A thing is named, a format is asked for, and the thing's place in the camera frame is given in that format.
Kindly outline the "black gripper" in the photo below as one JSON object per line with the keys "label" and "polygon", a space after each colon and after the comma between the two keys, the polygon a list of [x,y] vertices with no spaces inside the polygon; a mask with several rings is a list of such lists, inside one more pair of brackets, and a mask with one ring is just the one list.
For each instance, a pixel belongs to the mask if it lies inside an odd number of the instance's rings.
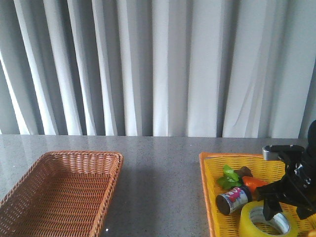
{"label": "black gripper", "polygon": [[307,219],[316,213],[316,153],[281,152],[279,158],[285,164],[285,174],[280,180],[255,190],[257,199],[264,201],[264,218],[270,221],[282,213],[282,202],[297,207],[300,220]]}

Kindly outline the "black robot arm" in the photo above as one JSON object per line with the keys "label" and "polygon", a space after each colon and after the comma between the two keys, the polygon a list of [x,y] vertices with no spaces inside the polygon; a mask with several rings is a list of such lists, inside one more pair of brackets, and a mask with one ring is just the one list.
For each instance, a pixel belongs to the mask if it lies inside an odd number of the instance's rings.
{"label": "black robot arm", "polygon": [[282,212],[280,203],[297,207],[303,220],[316,213],[316,122],[308,131],[306,148],[298,145],[269,145],[262,148],[266,161],[281,160],[284,175],[278,181],[255,189],[258,200],[264,201],[263,214],[270,221]]}

